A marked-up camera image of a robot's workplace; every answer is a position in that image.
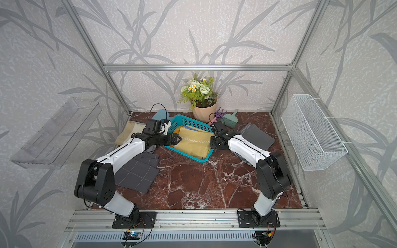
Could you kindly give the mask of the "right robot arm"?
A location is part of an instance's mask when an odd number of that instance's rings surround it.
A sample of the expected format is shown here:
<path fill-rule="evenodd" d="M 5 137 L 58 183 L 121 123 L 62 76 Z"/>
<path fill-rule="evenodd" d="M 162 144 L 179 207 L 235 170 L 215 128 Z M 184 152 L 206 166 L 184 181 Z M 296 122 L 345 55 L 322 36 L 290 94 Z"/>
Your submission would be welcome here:
<path fill-rule="evenodd" d="M 284 157 L 280 153 L 263 150 L 234 133 L 212 136 L 210 148 L 229 150 L 256 169 L 261 192 L 253 205 L 253 212 L 259 217 L 269 215 L 276 201 L 292 183 Z"/>

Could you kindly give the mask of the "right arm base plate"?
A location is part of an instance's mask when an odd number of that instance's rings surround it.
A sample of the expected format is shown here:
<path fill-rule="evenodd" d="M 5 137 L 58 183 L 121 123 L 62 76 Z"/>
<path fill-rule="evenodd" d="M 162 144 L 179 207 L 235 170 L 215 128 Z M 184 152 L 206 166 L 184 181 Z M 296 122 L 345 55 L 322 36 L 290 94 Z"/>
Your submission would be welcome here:
<path fill-rule="evenodd" d="M 238 225 L 240 228 L 263 227 L 279 228 L 281 226 L 278 212 L 272 209 L 270 213 L 261 216 L 254 209 L 248 211 L 244 209 L 237 210 Z"/>

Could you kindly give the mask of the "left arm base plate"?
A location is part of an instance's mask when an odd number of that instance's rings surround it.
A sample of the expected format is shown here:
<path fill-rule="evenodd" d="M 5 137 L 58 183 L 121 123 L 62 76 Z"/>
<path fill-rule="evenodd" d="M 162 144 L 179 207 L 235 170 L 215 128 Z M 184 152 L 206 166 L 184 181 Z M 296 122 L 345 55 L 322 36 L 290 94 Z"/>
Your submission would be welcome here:
<path fill-rule="evenodd" d="M 134 210 L 131 215 L 122 217 L 115 215 L 112 228 L 128 229 L 128 228 L 153 228 L 156 222 L 157 212 L 155 211 L 138 211 Z"/>

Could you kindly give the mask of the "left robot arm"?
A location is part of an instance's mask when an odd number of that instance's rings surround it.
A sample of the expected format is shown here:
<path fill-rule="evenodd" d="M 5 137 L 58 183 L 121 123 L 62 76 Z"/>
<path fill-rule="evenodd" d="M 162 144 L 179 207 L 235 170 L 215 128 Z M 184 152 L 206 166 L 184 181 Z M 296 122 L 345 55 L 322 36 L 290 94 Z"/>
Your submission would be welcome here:
<path fill-rule="evenodd" d="M 115 173 L 151 146 L 173 146 L 181 140 L 177 133 L 154 135 L 138 133 L 107 155 L 96 160 L 86 159 L 80 166 L 74 188 L 75 197 L 101 206 L 115 215 L 130 216 L 135 204 L 117 193 Z"/>

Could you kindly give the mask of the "dark grey checked pillowcase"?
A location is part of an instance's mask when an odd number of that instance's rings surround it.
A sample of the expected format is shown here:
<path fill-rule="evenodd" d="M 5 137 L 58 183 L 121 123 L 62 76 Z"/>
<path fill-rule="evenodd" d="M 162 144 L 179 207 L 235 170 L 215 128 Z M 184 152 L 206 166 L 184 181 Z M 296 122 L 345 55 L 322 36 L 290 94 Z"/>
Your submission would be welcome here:
<path fill-rule="evenodd" d="M 115 183 L 119 187 L 147 193 L 160 172 L 158 163 L 157 154 L 139 154 L 117 171 Z"/>

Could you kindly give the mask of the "plain grey pillowcase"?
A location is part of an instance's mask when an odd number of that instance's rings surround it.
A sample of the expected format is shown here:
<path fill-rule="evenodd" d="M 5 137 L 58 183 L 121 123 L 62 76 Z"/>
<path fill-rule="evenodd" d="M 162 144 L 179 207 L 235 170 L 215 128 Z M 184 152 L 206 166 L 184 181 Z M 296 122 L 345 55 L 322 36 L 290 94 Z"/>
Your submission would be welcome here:
<path fill-rule="evenodd" d="M 256 125 L 248 123 L 243 129 L 241 129 L 239 135 L 238 139 L 249 142 L 251 145 L 255 146 L 257 150 L 261 149 L 266 151 L 266 155 L 271 153 L 269 149 L 274 144 L 275 139 L 262 131 Z"/>

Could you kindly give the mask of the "yellow-green pillowcase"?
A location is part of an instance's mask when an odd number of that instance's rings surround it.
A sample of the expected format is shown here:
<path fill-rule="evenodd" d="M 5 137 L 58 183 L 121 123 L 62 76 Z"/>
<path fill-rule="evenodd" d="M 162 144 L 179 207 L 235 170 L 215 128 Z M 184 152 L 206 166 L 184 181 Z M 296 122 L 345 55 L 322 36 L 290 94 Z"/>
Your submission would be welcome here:
<path fill-rule="evenodd" d="M 182 140 L 173 148 L 200 160 L 208 156 L 210 138 L 214 136 L 213 133 L 190 126 L 180 126 L 175 129 L 174 133 L 177 133 Z"/>

